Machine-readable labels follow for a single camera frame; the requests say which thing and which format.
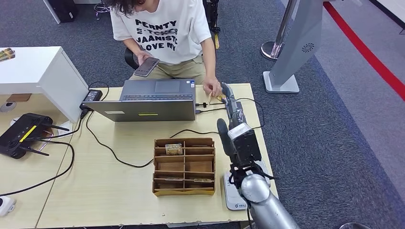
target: floor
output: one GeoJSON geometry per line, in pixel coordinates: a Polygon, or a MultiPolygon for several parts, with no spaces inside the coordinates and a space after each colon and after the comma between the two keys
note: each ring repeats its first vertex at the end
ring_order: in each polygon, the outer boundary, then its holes
{"type": "MultiPolygon", "coordinates": [[[[300,93],[267,94],[261,74],[273,63],[260,56],[259,47],[275,38],[285,4],[221,0],[217,61],[219,80],[251,83],[264,106],[263,133],[281,202],[301,228],[337,229],[350,221],[372,229],[404,228],[405,103],[326,11],[322,47],[295,74],[300,93]]],[[[332,4],[405,82],[402,29],[367,0],[332,4]]],[[[124,46],[112,39],[109,15],[96,21],[92,6],[80,5],[79,10],[74,23],[57,25],[42,2],[3,0],[0,47],[60,45],[88,83],[122,86],[133,70],[123,60],[124,46]]]]}

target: white device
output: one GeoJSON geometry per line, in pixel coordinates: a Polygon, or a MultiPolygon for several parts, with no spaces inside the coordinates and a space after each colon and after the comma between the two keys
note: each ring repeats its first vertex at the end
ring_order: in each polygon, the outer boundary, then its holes
{"type": "MultiPolygon", "coordinates": [[[[263,172],[267,174],[267,167],[266,167],[265,163],[263,161],[255,161],[255,162],[263,169],[263,172]]],[[[226,207],[232,211],[246,210],[246,208],[247,208],[246,202],[240,197],[235,185],[229,183],[230,175],[231,175],[231,173],[228,171],[223,176],[224,186],[225,186],[226,207]]],[[[270,179],[266,177],[266,181],[267,181],[268,185],[270,185],[270,179]]]]}
{"type": "MultiPolygon", "coordinates": [[[[324,1],[300,1],[294,23],[278,60],[270,71],[263,72],[268,93],[298,93],[299,87],[294,73],[300,69],[320,47],[322,29],[322,4],[324,1]]],[[[290,17],[295,3],[287,10],[290,17]]]]}
{"type": "Polygon", "coordinates": [[[5,216],[14,210],[16,200],[9,197],[0,197],[0,216],[5,216]]]}

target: person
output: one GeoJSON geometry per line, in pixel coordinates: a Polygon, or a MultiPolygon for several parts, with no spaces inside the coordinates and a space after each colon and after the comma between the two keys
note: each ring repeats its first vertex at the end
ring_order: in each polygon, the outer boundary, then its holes
{"type": "Polygon", "coordinates": [[[193,78],[207,94],[221,94],[215,75],[215,46],[202,0],[107,0],[114,39],[123,41],[141,65],[160,59],[148,77],[193,78]]]}

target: curly hair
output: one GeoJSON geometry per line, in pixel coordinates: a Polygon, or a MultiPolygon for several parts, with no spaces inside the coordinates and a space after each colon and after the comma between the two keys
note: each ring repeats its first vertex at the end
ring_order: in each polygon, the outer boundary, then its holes
{"type": "Polygon", "coordinates": [[[142,5],[146,0],[105,0],[104,2],[119,11],[125,16],[132,15],[135,6],[142,5]]]}

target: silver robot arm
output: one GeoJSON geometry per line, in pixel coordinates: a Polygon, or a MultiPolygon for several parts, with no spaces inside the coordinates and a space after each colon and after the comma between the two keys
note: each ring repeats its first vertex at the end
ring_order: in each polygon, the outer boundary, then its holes
{"type": "Polygon", "coordinates": [[[232,89],[222,83],[229,129],[223,119],[217,128],[224,151],[231,159],[229,182],[246,201],[254,222],[259,229],[299,229],[298,224],[271,193],[262,168],[255,163],[261,154],[254,130],[246,123],[242,108],[237,107],[232,89]]]}

